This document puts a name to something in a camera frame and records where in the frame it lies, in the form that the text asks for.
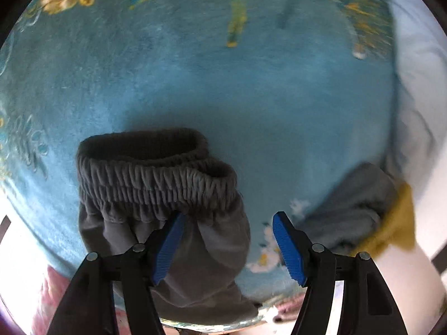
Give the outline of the dark grey sweatpants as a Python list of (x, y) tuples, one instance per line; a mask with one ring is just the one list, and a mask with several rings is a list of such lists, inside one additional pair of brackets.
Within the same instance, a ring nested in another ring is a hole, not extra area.
[(159, 315), (191, 324), (253, 318), (236, 276), (246, 264), (249, 220), (233, 168), (194, 129), (92, 136), (77, 151), (79, 229), (102, 256), (126, 252), (175, 214), (183, 236), (166, 277), (152, 290)]

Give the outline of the mustard yellow knit sweater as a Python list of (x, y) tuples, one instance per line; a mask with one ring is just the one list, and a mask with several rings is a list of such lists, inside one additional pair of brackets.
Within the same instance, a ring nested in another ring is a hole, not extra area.
[(380, 227), (351, 251), (354, 257), (360, 252), (369, 253), (373, 259), (379, 258), (390, 246), (403, 251), (412, 251), (416, 245), (416, 224), (412, 188), (403, 183), (398, 189), (398, 197), (385, 214)]

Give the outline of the grey cotton garment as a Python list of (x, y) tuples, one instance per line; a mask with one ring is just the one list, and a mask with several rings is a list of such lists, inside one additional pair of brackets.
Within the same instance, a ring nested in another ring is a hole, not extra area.
[(392, 177), (379, 166), (363, 162), (295, 226), (311, 242), (347, 256), (378, 230), (397, 196)]

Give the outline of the light blue floral pillow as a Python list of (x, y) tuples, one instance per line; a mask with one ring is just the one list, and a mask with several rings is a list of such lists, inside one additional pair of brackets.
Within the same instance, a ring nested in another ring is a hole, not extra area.
[(416, 192), (446, 142), (446, 34), (423, 0), (388, 0), (397, 75), (391, 167)]

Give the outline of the teal floral bed blanket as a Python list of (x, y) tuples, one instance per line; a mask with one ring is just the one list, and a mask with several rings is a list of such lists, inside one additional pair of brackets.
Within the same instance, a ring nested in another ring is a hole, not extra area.
[(15, 222), (28, 333), (48, 268), (85, 255), (75, 155), (93, 135), (185, 127), (230, 164), (251, 228), (236, 284), (269, 323), (298, 286), (273, 214), (309, 217), (389, 148), (393, 19), (387, 0), (1, 0), (2, 210)]

